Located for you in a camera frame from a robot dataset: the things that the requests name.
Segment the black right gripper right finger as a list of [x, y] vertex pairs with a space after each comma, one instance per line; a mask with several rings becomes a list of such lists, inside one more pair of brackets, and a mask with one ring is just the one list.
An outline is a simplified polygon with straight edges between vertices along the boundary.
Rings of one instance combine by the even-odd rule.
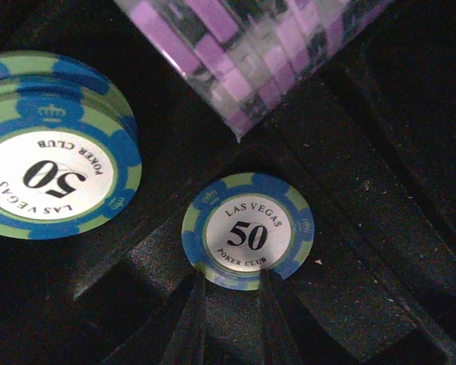
[[271, 271], [260, 271], [258, 300], [264, 364], [301, 364], [298, 348], [274, 292], [273, 277]]

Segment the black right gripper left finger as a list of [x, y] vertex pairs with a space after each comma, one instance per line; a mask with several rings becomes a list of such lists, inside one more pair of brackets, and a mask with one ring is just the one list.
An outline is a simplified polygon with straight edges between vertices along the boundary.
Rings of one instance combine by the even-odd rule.
[[205, 278], [197, 272], [161, 364], [203, 364], [206, 324]]

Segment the blue green 50 chip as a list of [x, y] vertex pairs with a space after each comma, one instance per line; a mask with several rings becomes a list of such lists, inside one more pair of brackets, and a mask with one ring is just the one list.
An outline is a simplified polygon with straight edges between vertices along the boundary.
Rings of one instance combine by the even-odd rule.
[[312, 211], [301, 193], [264, 173], [238, 173], [211, 183], [182, 222], [191, 265], [231, 290], [257, 290], [262, 270], [288, 278], [308, 257], [314, 235]]

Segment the aluminium poker case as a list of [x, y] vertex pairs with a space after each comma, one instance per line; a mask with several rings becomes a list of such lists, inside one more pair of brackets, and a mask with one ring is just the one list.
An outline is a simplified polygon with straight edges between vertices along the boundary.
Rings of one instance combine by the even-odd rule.
[[[157, 364], [196, 274], [183, 215], [271, 173], [315, 220], [273, 280], [304, 364], [456, 364], [456, 1], [396, 1], [243, 139], [112, 1], [0, 1], [0, 51], [79, 59], [126, 95], [144, 171], [88, 233], [0, 237], [0, 364]], [[264, 364], [258, 291], [205, 281], [203, 364]]]

